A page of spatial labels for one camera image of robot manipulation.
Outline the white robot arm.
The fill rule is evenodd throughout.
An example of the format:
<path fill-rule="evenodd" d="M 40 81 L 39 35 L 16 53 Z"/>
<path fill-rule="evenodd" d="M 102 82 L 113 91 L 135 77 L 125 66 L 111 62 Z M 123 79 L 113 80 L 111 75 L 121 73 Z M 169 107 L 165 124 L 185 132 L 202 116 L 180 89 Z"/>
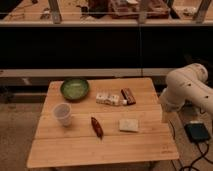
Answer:
<path fill-rule="evenodd" d="M 206 85 L 208 71 L 204 65 L 192 63 L 170 71 L 159 103 L 166 112 L 179 111 L 190 101 L 207 112 L 213 120 L 213 88 Z"/>

